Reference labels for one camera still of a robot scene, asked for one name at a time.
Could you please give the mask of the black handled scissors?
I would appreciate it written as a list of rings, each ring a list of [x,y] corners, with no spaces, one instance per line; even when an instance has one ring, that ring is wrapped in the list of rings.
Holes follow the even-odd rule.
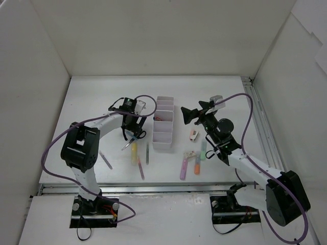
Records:
[[[127,134],[127,136],[130,137],[130,139],[127,142],[127,144],[122,148],[122,151],[125,150],[127,147],[129,147],[132,143],[145,138],[147,132],[145,130],[142,130],[139,133],[135,134],[135,133],[132,133],[131,131],[127,131],[126,134]]]

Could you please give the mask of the dark green pen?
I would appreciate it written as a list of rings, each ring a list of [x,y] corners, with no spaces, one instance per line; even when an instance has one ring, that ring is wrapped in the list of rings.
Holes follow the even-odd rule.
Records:
[[[146,164],[149,165],[149,142],[146,144]]]

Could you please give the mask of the pink pen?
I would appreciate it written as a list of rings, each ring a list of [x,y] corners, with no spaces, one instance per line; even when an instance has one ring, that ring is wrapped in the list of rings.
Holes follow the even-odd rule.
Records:
[[[143,168],[142,168],[142,163],[141,163],[141,159],[139,156],[137,156],[137,164],[138,164],[138,168],[139,168],[139,172],[141,175],[141,179],[145,180],[145,176],[144,176],[144,172],[143,172]]]

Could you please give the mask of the grey purple pen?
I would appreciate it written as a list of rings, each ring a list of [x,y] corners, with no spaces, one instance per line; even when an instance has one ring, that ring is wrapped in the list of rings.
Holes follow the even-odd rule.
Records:
[[[113,168],[112,168],[111,164],[109,163],[109,161],[107,160],[107,158],[105,157],[105,155],[101,151],[99,151],[99,155],[101,156],[103,161],[106,163],[106,165],[109,167],[109,169],[112,170]]]

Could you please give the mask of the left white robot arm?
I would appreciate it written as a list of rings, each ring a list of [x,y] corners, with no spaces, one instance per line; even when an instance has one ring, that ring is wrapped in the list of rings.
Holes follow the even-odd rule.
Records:
[[[102,191],[97,183],[94,165],[99,153],[100,139],[116,129],[122,129],[123,138],[128,143],[145,137],[146,132],[142,129],[145,117],[141,112],[146,103],[128,97],[124,98],[122,105],[108,108],[108,116],[77,126],[71,124],[72,130],[67,133],[62,150],[61,159],[70,167],[75,175],[79,187],[79,196],[84,200],[84,209],[90,214],[96,214],[102,209],[102,201],[98,198]]]

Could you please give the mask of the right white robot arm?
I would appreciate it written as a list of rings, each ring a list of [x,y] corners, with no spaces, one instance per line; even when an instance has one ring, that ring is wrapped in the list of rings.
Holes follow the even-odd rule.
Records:
[[[232,136],[232,121],[216,119],[214,102],[200,101],[199,104],[201,110],[181,107],[184,123],[195,120],[196,125],[203,125],[217,157],[261,186],[260,190],[250,190],[246,185],[232,187],[226,197],[229,209],[238,210],[242,206],[260,209],[282,227],[310,210],[311,204],[297,173],[283,172],[251,157]]]

